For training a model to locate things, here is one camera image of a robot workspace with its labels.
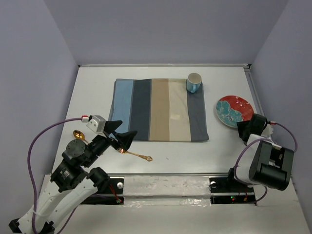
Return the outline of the red and teal plate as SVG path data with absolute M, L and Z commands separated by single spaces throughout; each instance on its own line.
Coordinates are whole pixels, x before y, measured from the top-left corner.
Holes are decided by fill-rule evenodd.
M 218 119 L 228 127 L 237 129 L 237 123 L 249 121 L 254 109 L 248 101 L 239 96 L 222 97 L 215 107 Z

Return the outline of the gold spoon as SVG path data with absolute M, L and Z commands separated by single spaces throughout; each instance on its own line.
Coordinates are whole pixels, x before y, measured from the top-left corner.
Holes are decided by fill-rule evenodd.
M 73 136 L 74 136 L 74 138 L 80 139 L 80 140 L 84 141 L 86 144 L 89 144 L 89 142 L 86 140 L 85 134 L 83 132 L 81 132 L 79 130 L 74 130 Z

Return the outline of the gold fork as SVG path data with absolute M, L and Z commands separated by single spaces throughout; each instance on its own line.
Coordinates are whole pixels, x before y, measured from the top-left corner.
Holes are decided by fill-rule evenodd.
M 151 156 L 144 156 L 144 155 L 132 153 L 132 152 L 129 152 L 129 151 L 125 151 L 123 149 L 121 149 L 119 152 L 122 153 L 122 154 L 131 154 L 131 155 L 137 156 L 137 157 L 142 158 L 142 159 L 144 159 L 144 160 L 146 160 L 148 162 L 153 161 L 153 158 Z

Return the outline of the striped cloth placemat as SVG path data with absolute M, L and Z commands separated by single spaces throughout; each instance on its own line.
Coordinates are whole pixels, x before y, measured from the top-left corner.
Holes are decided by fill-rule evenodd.
M 203 85 L 195 93 L 185 79 L 116 79 L 109 120 L 118 133 L 137 131 L 135 141 L 209 140 Z

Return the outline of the light blue mug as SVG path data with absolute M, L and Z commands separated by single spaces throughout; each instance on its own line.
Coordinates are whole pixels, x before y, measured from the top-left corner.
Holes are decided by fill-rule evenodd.
M 186 89 L 190 93 L 195 93 L 201 86 L 202 77 L 198 73 L 191 73 L 188 75 L 186 81 Z

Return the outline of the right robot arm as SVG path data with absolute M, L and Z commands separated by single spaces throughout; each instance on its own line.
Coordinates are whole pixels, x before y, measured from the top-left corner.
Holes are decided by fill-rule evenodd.
M 229 191 L 236 191 L 244 184 L 285 190 L 291 179 L 294 153 L 298 149 L 294 134 L 284 125 L 268 121 L 259 114 L 253 114 L 250 120 L 239 121 L 236 125 L 245 148 L 229 169 L 224 179 L 225 187 Z M 293 150 L 271 139 L 274 125 L 282 127 L 291 135 L 294 140 Z

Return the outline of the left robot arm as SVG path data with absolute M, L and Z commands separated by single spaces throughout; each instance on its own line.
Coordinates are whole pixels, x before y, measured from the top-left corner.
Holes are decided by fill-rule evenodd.
M 86 144 L 82 139 L 70 141 L 62 153 L 62 161 L 50 175 L 44 191 L 34 190 L 34 204 L 22 217 L 13 219 L 9 228 L 18 234 L 53 234 L 59 222 L 86 198 L 104 192 L 110 177 L 100 167 L 86 172 L 109 147 L 127 151 L 137 131 L 117 133 L 121 120 L 106 121 L 98 115 L 70 118 L 65 122 L 81 121 L 96 137 Z

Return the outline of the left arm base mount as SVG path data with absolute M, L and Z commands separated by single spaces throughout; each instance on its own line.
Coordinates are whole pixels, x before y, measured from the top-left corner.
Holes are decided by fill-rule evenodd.
M 113 176 L 105 189 L 86 198 L 82 205 L 123 205 L 124 177 Z

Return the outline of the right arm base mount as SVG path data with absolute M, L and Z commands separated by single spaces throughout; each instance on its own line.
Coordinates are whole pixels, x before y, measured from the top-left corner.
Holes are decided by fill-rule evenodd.
M 234 170 L 231 168 L 225 176 L 209 178 L 210 202 L 218 204 L 245 204 L 256 201 L 253 187 L 248 187 L 234 178 Z

